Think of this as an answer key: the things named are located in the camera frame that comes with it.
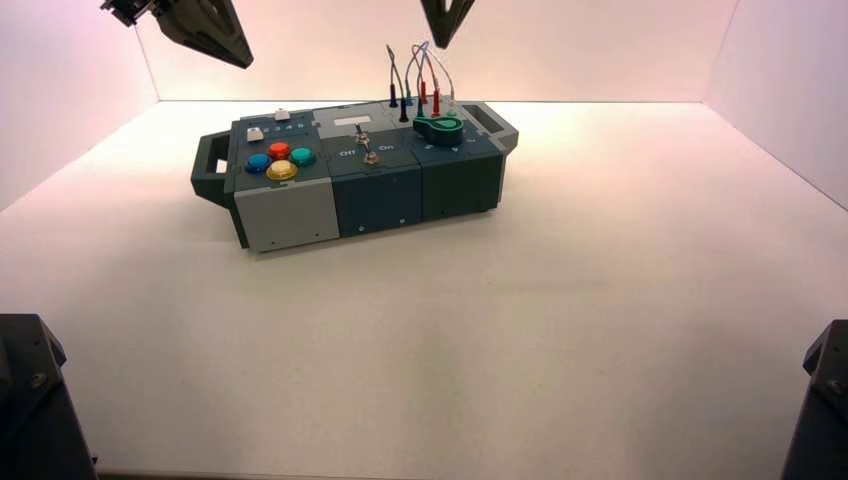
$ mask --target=green button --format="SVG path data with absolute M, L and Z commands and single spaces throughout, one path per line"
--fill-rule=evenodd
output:
M 298 167 L 308 167 L 315 163 L 315 154 L 306 147 L 300 147 L 292 150 L 289 159 Z

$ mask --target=yellow button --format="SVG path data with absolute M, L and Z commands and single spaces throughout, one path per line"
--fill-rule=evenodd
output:
M 297 166 L 288 160 L 277 160 L 268 167 L 265 175 L 271 180 L 289 180 L 297 175 Z

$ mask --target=wire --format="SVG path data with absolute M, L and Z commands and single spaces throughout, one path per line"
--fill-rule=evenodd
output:
M 423 50 L 423 53 L 421 55 L 423 57 L 421 59 L 422 63 L 418 65 L 418 68 L 419 69 L 423 68 L 423 62 L 426 60 L 427 66 L 430 68 L 430 77 L 433 79 L 433 87 L 439 88 L 439 79 L 436 78 L 436 71 L 433 70 L 433 62 L 430 61 L 430 49 L 429 49 L 429 47 L 430 47 L 429 45 L 423 45 L 423 44 L 421 46 L 413 45 L 412 46 L 412 54 L 415 55 L 415 52 L 416 52 L 415 49 L 416 48 L 418 48 L 418 51 Z
M 453 105 L 454 101 L 456 101 L 456 93 L 455 93 L 455 90 L 453 89 L 453 79 L 451 78 L 450 73 L 448 73 L 448 69 L 445 68 L 445 65 L 442 63 L 441 59 L 439 59 L 439 56 L 436 55 L 436 52 L 429 52 L 428 51 L 427 54 L 432 55 L 433 58 L 436 59 L 436 63 L 439 64 L 439 67 L 442 69 L 442 73 L 444 73 L 445 76 L 448 77 L 448 83 L 450 84 L 450 87 L 451 87 L 451 105 Z
M 397 78 L 398 85 L 400 86 L 400 98 L 406 99 L 403 94 L 403 83 L 400 81 L 400 73 L 397 70 L 397 65 L 395 65 L 395 52 L 392 51 L 392 47 L 386 44 L 386 50 L 389 52 L 389 60 L 392 61 L 392 65 L 389 67 L 389 84 L 394 85 L 394 80 L 392 79 L 392 74 L 394 73 L 394 77 Z
M 413 45 L 413 47 L 412 47 L 412 48 L 413 48 L 413 50 L 412 50 L 412 58 L 410 58 L 410 59 L 409 59 L 409 63 L 407 63 L 407 64 L 406 64 L 406 73 L 405 73 L 405 74 L 404 74 L 404 76 L 403 76 L 403 78 L 404 78 L 404 83 L 406 84 L 406 93 L 407 93 L 407 94 L 411 94 L 411 93 L 412 93 L 412 89 L 411 89 L 411 88 L 409 88 L 409 69 L 412 67 L 412 62 L 415 62 L 416 64 L 418 64 L 418 72 L 419 72 L 419 78 L 420 78 L 420 76 L 421 76 L 421 75 L 420 75 L 420 73 L 421 73 L 421 64 L 420 64 L 420 63 L 418 63 L 418 52 L 421 50 L 421 48 L 426 48 L 426 46 L 428 46 L 428 45 L 430 45 L 430 41 L 429 41 L 429 40 L 424 41 L 424 42 L 421 44 L 421 46 L 420 46 L 420 47 L 418 47 L 418 50 L 417 50 L 417 51 L 415 50 L 415 45 Z M 421 95 L 420 86 L 417 86 L 417 87 L 416 87 L 416 90 L 418 91 L 418 95 L 420 96 L 420 95 Z

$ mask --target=white wall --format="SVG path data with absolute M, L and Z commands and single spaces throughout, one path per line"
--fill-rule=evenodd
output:
M 736 0 L 480 0 L 448 49 L 458 96 L 700 101 Z M 242 71 L 139 27 L 162 99 L 373 99 L 385 43 L 429 38 L 417 0 L 235 0 Z
M 101 3 L 3 2 L 0 210 L 156 102 L 135 33 Z
M 848 2 L 741 0 L 706 103 L 848 208 Z

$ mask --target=carrying handle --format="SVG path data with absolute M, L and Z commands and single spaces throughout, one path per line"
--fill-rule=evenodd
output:
M 222 207 L 228 207 L 224 195 L 224 181 L 226 173 L 218 173 L 218 161 L 228 162 L 227 169 L 232 168 L 229 163 L 230 131 L 213 133 L 200 137 L 197 146 L 197 155 L 194 157 L 194 168 L 191 171 L 191 185 L 194 193 L 210 202 Z

